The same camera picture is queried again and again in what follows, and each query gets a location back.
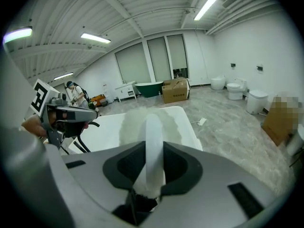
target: pipe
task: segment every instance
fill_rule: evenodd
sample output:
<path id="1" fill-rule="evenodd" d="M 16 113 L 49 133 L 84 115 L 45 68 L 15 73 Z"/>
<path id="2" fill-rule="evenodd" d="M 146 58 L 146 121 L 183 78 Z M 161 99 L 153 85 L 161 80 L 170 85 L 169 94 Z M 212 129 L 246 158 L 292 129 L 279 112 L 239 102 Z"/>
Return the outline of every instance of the pipe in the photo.
<path id="1" fill-rule="evenodd" d="M 234 23 L 234 24 L 232 24 L 232 25 L 230 25 L 230 26 L 228 26 L 228 27 L 223 28 L 223 29 L 221 29 L 221 30 L 215 32 L 214 34 L 216 35 L 216 34 L 220 33 L 220 32 L 223 31 L 223 30 L 226 30 L 226 29 L 228 29 L 228 28 L 230 28 L 230 27 L 232 27 L 232 26 L 235 26 L 235 25 L 237 25 L 237 24 L 243 23 L 243 22 L 245 22 L 245 21 L 248 21 L 248 20 L 251 20 L 251 19 L 256 19 L 256 18 L 259 18 L 259 17 L 261 17 L 261 16 L 265 16 L 265 15 L 270 14 L 270 13 L 276 13 L 276 12 L 281 12 L 281 11 L 284 11 L 284 10 L 283 10 L 283 9 L 277 9 L 277 10 L 269 11 L 269 12 L 266 12 L 266 13 L 262 13 L 262 14 L 259 14 L 259 15 L 253 16 L 253 17 L 250 17 L 250 18 L 248 18 L 248 19 L 244 19 L 244 20 L 242 20 L 242 21 L 239 21 L 239 22 Z"/>
<path id="2" fill-rule="evenodd" d="M 100 125 L 99 125 L 98 123 L 96 123 L 96 122 L 89 122 L 88 125 L 94 125 L 94 126 L 96 126 L 96 127 L 99 127 L 99 126 L 100 126 Z M 80 142 L 80 144 L 82 145 L 82 147 L 83 147 L 87 152 L 91 152 L 91 151 L 89 150 L 89 148 L 88 148 L 88 147 L 84 144 L 84 142 L 81 140 L 80 135 L 77 136 L 77 139 L 78 139 L 78 141 Z"/>
<path id="3" fill-rule="evenodd" d="M 235 1 L 234 3 L 230 4 L 226 10 L 224 12 L 227 12 L 228 14 L 240 9 L 241 7 L 251 3 L 251 2 L 254 2 L 255 0 L 237 0 Z M 223 19 L 225 17 L 226 14 L 219 14 L 218 18 L 219 19 Z"/>
<path id="4" fill-rule="evenodd" d="M 256 0 L 256 1 L 254 1 L 254 2 L 252 2 L 250 4 L 248 4 L 248 5 L 244 6 L 243 8 L 241 8 L 238 11 L 230 14 L 225 19 L 223 19 L 222 21 L 220 21 L 219 23 L 217 23 L 215 26 L 213 26 L 210 30 L 207 31 L 206 35 L 210 34 L 215 29 L 217 29 L 219 26 L 221 26 L 222 24 L 224 24 L 226 21 L 234 18 L 236 15 L 239 15 L 239 14 L 245 15 L 245 14 L 249 13 L 248 11 L 250 11 L 251 8 L 256 7 L 256 6 L 258 6 L 259 4 L 262 4 L 262 3 L 266 3 L 268 1 L 272 1 L 272 0 Z"/>
<path id="5" fill-rule="evenodd" d="M 240 17 L 242 17 L 242 16 L 244 16 L 244 15 L 247 15 L 247 14 L 249 14 L 249 13 L 251 13 L 251 12 L 254 12 L 254 11 L 256 11 L 256 10 L 259 10 L 259 9 L 264 8 L 264 7 L 268 7 L 268 6 L 270 6 L 270 5 L 274 5 L 274 4 L 277 4 L 277 3 L 279 3 L 279 2 L 276 1 L 276 0 L 264 2 L 264 3 L 262 3 L 262 4 L 260 4 L 260 5 L 257 5 L 257 6 L 255 6 L 255 7 L 253 7 L 253 8 L 251 8 L 251 9 L 248 9 L 248 10 L 242 12 L 242 13 L 239 13 L 239 14 L 235 15 L 234 17 L 232 17 L 231 19 L 228 19 L 225 23 L 222 23 L 221 25 L 219 25 L 219 26 L 217 26 L 216 28 L 214 28 L 210 33 L 214 33 L 214 32 L 217 31 L 218 29 L 222 28 L 223 26 L 229 24 L 230 22 L 232 22 L 232 21 L 234 21 L 234 20 L 236 20 L 236 19 L 238 19 L 238 18 L 240 18 Z"/>
<path id="6" fill-rule="evenodd" d="M 129 20 L 129 19 L 133 19 L 133 18 L 136 18 L 136 17 L 138 17 L 138 16 L 141 16 L 141 15 L 144 15 L 144 14 L 147 14 L 147 13 L 153 13 L 153 12 L 157 12 L 157 11 L 161 11 L 161 10 L 174 10 L 174 9 L 175 9 L 175 10 L 181 10 L 181 9 L 182 9 L 182 10 L 185 10 L 185 9 L 188 9 L 188 10 L 189 10 L 189 9 L 198 10 L 198 8 L 195 8 L 195 7 L 173 7 L 173 8 L 163 8 L 163 9 L 156 9 L 156 10 L 154 9 L 154 10 L 150 10 L 150 11 L 145 11 L 145 12 L 142 12 L 142 13 L 139 13 L 139 14 L 135 14 L 135 15 L 129 17 L 129 18 L 126 18 L 126 19 L 124 19 L 123 21 L 120 21 L 120 22 L 118 22 L 118 23 L 112 25 L 111 27 L 105 29 L 103 32 L 101 32 L 101 33 L 99 33 L 99 34 L 102 35 L 102 34 L 106 33 L 108 30 L 113 29 L 114 27 L 120 25 L 121 23 L 126 22 L 126 21 Z"/>
<path id="7" fill-rule="evenodd" d="M 74 144 L 78 149 L 80 149 L 80 151 L 81 151 L 82 153 L 86 153 L 86 151 L 79 145 L 79 143 L 77 143 L 76 141 L 74 141 L 73 144 Z"/>

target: toilet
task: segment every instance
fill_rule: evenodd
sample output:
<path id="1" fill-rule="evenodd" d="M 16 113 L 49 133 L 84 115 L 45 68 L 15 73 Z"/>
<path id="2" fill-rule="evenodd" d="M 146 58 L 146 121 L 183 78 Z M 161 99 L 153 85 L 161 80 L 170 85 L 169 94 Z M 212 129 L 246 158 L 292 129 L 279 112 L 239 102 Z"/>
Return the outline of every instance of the toilet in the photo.
<path id="1" fill-rule="evenodd" d="M 220 90 L 223 89 L 226 83 L 225 76 L 218 76 L 211 79 L 211 89 Z"/>
<path id="2" fill-rule="evenodd" d="M 246 90 L 247 82 L 244 79 L 237 78 L 234 83 L 227 84 L 228 99 L 241 100 L 243 92 Z"/>

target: white cabinet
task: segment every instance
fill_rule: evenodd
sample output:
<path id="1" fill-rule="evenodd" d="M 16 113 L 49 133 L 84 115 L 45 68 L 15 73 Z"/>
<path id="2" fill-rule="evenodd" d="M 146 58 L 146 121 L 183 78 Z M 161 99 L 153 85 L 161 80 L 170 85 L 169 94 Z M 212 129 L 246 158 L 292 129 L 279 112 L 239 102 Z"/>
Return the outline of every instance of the white cabinet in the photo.
<path id="1" fill-rule="evenodd" d="M 138 94 L 138 91 L 135 87 L 135 83 L 135 81 L 132 81 L 115 89 L 119 101 L 129 97 L 135 97 L 136 99 L 136 94 Z"/>

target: toilet lid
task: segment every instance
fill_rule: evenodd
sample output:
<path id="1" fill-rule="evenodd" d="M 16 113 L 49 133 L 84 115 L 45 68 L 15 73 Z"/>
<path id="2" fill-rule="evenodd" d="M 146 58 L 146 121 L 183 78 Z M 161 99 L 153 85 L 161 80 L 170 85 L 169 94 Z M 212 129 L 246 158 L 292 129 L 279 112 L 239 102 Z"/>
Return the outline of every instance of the toilet lid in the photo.
<path id="1" fill-rule="evenodd" d="M 229 87 L 229 88 L 240 88 L 241 86 L 239 84 L 236 84 L 236 83 L 229 83 L 229 84 L 227 84 L 227 87 Z"/>
<path id="2" fill-rule="evenodd" d="M 249 94 L 256 99 L 263 99 L 268 96 L 265 92 L 260 90 L 250 90 Z"/>

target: human hand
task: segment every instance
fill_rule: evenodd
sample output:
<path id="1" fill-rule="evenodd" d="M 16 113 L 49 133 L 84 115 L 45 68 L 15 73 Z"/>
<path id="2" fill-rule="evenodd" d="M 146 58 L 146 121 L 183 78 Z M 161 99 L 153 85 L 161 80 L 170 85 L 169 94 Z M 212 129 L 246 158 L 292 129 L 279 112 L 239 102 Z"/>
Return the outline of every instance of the human hand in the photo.
<path id="1" fill-rule="evenodd" d="M 62 114 L 63 118 L 67 117 L 66 113 Z M 56 112 L 49 112 L 48 113 L 48 121 L 50 125 L 54 124 L 56 121 Z M 40 118 L 38 115 L 32 115 L 26 121 L 24 121 L 21 126 L 23 126 L 28 132 L 36 135 L 37 137 L 46 137 L 47 131 L 43 128 Z M 83 129 L 88 128 L 88 123 L 84 124 Z"/>

